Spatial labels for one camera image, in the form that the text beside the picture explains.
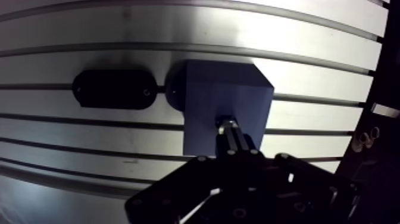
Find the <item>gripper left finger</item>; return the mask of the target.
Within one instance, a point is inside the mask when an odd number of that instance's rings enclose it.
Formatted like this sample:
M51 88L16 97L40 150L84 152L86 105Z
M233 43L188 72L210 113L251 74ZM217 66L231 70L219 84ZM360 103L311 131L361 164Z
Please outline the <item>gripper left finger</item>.
M130 197L124 205L129 223L179 223L212 189L235 189L240 156L250 151L250 136L226 127L215 137L218 155L200 155Z

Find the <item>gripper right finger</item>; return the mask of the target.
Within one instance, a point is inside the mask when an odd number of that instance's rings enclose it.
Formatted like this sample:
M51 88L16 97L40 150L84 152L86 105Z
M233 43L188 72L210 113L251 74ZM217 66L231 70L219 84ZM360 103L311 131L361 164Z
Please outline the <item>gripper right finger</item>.
M286 153L267 158L233 129L233 217L249 223L347 223L357 185Z

